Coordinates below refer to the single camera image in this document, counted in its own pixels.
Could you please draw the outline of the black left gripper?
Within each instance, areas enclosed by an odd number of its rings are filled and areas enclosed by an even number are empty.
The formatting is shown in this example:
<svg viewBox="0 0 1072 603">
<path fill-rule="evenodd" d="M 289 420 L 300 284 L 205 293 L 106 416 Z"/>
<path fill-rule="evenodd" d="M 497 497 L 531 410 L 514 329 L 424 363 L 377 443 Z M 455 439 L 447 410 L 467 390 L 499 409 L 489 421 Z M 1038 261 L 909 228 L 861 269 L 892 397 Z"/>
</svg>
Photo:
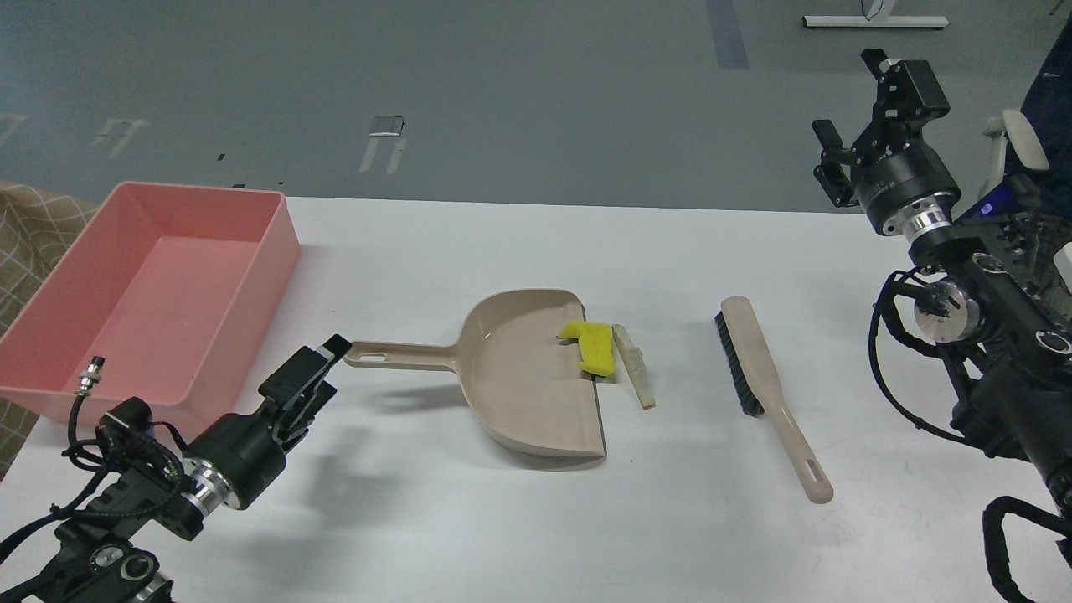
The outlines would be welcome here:
<svg viewBox="0 0 1072 603">
<path fill-rule="evenodd" d="M 299 348 L 260 383 L 260 408 L 222 416 L 185 448 L 187 461 L 210 466 L 224 477 L 227 508 L 245 510 L 280 476 L 286 455 L 337 393 L 327 374 L 351 347 L 336 333 L 317 348 Z"/>
</svg>

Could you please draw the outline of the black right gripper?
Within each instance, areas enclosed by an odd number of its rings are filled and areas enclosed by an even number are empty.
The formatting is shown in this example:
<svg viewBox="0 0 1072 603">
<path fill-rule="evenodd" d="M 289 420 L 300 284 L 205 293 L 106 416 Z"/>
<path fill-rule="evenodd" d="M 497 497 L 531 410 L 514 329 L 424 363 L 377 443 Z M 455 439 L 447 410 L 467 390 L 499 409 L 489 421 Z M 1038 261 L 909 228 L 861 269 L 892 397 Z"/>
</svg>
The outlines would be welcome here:
<svg viewBox="0 0 1072 603">
<path fill-rule="evenodd" d="M 951 111 L 930 62 L 892 59 L 883 49 L 865 49 L 861 59 L 874 80 L 876 99 L 861 149 L 846 147 L 831 120 L 814 120 L 821 146 L 814 176 L 835 209 L 861 206 L 874 233 L 920 237 L 952 224 L 961 188 L 938 153 L 922 141 L 923 127 Z M 880 156 L 865 165 L 869 156 Z"/>
</svg>

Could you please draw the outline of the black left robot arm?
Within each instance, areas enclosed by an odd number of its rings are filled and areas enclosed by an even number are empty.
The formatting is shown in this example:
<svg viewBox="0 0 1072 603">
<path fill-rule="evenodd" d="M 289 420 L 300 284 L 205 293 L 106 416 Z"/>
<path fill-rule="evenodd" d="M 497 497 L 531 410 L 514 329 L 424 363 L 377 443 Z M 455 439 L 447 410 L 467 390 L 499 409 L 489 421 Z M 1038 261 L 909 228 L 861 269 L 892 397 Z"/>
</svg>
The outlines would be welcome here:
<svg viewBox="0 0 1072 603">
<path fill-rule="evenodd" d="M 352 344 L 333 335 L 299 348 L 260 383 L 263 402 L 248 415 L 227 413 L 192 441 L 173 425 L 173 448 L 158 441 L 158 421 L 131 397 L 101 416 L 81 439 L 76 421 L 100 382 L 104 359 L 91 359 L 70 407 L 64 455 L 91 479 L 72 501 L 3 540 L 3 558 L 53 524 L 59 551 L 30 579 L 3 592 L 4 602 L 168 602 L 173 582 L 157 554 L 131 541 L 146 523 L 195 539 L 218 508 L 245 510 L 279 477 L 291 451 L 336 394 L 327 374 Z"/>
</svg>

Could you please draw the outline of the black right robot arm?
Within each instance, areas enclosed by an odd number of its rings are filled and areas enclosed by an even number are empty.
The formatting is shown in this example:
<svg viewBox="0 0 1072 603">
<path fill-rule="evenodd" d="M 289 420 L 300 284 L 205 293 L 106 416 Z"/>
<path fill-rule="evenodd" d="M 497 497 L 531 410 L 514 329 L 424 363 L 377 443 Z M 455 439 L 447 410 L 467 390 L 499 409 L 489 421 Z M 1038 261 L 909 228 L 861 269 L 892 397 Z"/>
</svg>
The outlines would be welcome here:
<svg viewBox="0 0 1072 603">
<path fill-rule="evenodd" d="M 924 126 L 950 111 L 930 64 L 883 49 L 865 49 L 861 59 L 877 85 L 868 126 L 851 144 L 830 120 L 815 120 L 812 130 L 821 145 L 814 176 L 827 197 L 839 209 L 860 207 L 874 233 L 909 245 L 911 270 L 889 275 L 874 302 L 874 381 L 889 396 L 876 343 L 885 325 L 900 344 L 941 361 L 955 392 L 949 429 L 897 408 L 906 420 L 1038 471 L 1055 513 L 1006 496 L 982 515 L 992 587 L 1007 602 L 1025 602 L 1008 558 L 1008 515 L 1058 534 L 1069 558 L 1069 328 L 992 255 L 972 223 L 950 217 L 961 188 L 923 138 Z"/>
</svg>

